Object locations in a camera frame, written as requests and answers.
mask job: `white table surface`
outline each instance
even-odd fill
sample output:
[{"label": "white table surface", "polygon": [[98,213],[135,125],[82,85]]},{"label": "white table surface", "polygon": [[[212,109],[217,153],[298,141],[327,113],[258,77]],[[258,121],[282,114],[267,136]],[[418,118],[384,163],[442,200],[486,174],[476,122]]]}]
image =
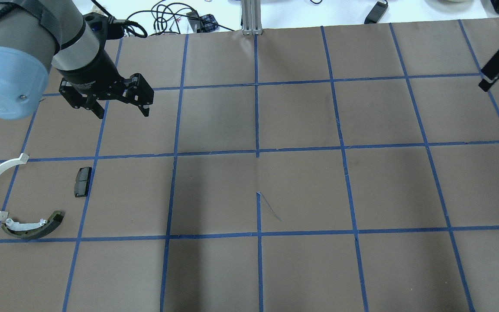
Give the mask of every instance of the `white table surface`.
[{"label": "white table surface", "polygon": [[[92,8],[90,0],[74,0],[83,14]],[[100,0],[116,18],[127,18],[137,10],[149,10],[156,0]],[[240,2],[237,0],[165,0],[164,3],[184,2],[194,7],[200,15],[211,13],[219,24],[240,29]],[[319,5],[309,0],[262,0],[263,28],[298,28],[311,26],[363,24],[377,0],[323,0]],[[457,20],[499,16],[490,0],[389,0],[389,8],[382,23],[418,22],[426,20]],[[133,17],[148,32],[153,31],[150,13]],[[188,32],[186,18],[182,18],[181,32]]]}]

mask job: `black power adapter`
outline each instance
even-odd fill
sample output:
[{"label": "black power adapter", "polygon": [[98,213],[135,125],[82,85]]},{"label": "black power adapter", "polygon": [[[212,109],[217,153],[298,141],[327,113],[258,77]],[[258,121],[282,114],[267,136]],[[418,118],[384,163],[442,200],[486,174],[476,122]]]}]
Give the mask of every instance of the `black power adapter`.
[{"label": "black power adapter", "polygon": [[369,15],[367,15],[365,24],[376,24],[382,18],[387,9],[388,1],[386,3],[377,2],[375,6],[373,6],[371,12],[369,12]]}]

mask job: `metal frame post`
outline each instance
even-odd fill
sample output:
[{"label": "metal frame post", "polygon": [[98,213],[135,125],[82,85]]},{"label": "metal frame post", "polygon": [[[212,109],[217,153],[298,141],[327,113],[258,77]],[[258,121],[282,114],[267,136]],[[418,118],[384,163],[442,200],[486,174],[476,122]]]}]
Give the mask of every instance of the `metal frame post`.
[{"label": "metal frame post", "polygon": [[242,33],[245,35],[262,34],[261,0],[242,0]]}]

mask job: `plaid fabric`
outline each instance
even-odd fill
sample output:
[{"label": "plaid fabric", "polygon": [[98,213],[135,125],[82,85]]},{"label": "plaid fabric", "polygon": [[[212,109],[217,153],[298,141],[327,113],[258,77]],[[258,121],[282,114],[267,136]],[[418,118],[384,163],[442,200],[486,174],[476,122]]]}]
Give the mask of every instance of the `plaid fabric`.
[{"label": "plaid fabric", "polygon": [[204,27],[202,28],[202,32],[210,33],[214,32],[218,29],[217,20],[213,16],[213,14],[207,14],[201,17],[202,24]]}]

